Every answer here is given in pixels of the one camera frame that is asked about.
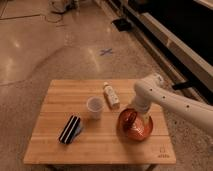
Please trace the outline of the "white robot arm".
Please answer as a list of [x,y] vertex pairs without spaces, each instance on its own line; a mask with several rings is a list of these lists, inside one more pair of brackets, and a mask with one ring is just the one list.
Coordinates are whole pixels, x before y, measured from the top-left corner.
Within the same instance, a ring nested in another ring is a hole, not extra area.
[[131,106],[139,113],[146,114],[154,102],[213,137],[213,106],[169,92],[162,88],[163,83],[164,79],[158,73],[137,80]]

